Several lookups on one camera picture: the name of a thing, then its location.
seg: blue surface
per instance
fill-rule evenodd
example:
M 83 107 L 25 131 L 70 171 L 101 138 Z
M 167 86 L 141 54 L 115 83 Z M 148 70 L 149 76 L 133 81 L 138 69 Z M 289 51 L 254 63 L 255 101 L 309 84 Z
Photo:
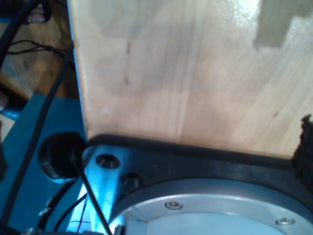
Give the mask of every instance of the blue surface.
M 32 96 L 2 143 L 9 168 L 5 174 L 4 181 L 0 183 L 1 213 L 15 175 L 26 152 L 27 145 L 30 141 L 44 99 L 44 95 L 36 94 Z M 52 198 L 62 186 L 53 183 L 46 178 L 39 168 L 37 153 L 40 143 L 46 137 L 64 131 L 76 131 L 86 138 L 79 100 L 56 97 L 54 98 L 47 114 L 35 154 L 20 188 L 9 221 L 9 226 L 20 231 L 24 231 L 30 227 L 36 227 L 40 218 L 38 213 L 45 208 L 46 202 Z M 76 201 L 81 185 L 82 182 L 79 180 L 67 192 L 51 215 L 46 231 L 51 231 L 63 212 Z M 69 219 L 70 215 L 59 228 L 60 231 L 66 230 Z

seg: bolt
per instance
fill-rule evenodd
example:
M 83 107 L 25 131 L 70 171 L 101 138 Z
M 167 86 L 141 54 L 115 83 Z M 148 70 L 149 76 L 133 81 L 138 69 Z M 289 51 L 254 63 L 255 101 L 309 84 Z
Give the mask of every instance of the bolt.
M 295 220 L 293 218 L 281 218 L 276 220 L 276 224 L 278 225 L 290 225 L 293 224 Z
M 99 166 L 106 169 L 117 169 L 121 165 L 119 159 L 110 154 L 101 154 L 96 158 L 96 162 Z
M 178 202 L 167 202 L 165 203 L 165 207 L 170 210 L 180 210 L 182 208 L 182 204 Z
M 124 184 L 124 190 L 126 193 L 143 186 L 142 177 L 136 173 L 127 173 L 122 176 L 121 180 Z

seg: screw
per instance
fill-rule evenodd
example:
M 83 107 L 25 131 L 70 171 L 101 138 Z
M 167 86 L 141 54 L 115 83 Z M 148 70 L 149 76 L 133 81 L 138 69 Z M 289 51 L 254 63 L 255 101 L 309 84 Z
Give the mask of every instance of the screw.
M 182 208 L 182 204 L 178 202 L 167 202 L 165 203 L 165 207 L 170 210 L 180 210 Z
M 123 175 L 121 180 L 124 184 L 125 193 L 129 193 L 130 191 L 140 188 L 143 185 L 143 180 L 140 175 L 132 172 Z
M 293 224 L 295 220 L 293 218 L 281 218 L 276 220 L 276 224 L 278 225 L 290 225 Z
M 119 159 L 110 154 L 101 154 L 96 157 L 96 162 L 99 166 L 106 169 L 117 169 L 121 165 Z

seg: wooden block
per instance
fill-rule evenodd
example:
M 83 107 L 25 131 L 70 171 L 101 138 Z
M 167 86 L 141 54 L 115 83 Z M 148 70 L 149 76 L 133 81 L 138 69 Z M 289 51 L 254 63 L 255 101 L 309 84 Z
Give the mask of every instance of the wooden block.
M 88 138 L 290 158 L 313 112 L 311 0 L 70 0 Z

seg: wooden panel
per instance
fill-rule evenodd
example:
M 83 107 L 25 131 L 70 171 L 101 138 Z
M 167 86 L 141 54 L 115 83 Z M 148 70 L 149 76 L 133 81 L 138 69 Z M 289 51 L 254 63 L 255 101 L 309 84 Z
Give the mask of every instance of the wooden panel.
M 0 123 L 1 123 L 0 141 L 2 142 L 4 138 L 6 137 L 6 135 L 9 133 L 9 131 L 11 130 L 15 122 L 11 119 L 8 119 L 5 116 L 0 115 Z
M 313 1 L 70 7 L 89 138 L 115 133 L 291 157 L 300 120 L 313 112 Z
M 50 3 L 51 20 L 23 25 L 14 41 L 30 39 L 44 45 L 67 48 L 71 42 L 67 8 L 58 5 L 56 1 Z M 0 23 L 0 35 L 6 27 L 6 23 Z M 32 44 L 23 43 L 11 47 L 10 50 L 20 51 L 31 47 Z M 33 93 L 47 94 L 58 75 L 62 61 L 59 56 L 47 51 L 6 56 L 0 82 L 25 98 L 30 98 Z M 75 73 L 68 72 L 57 96 L 78 98 Z

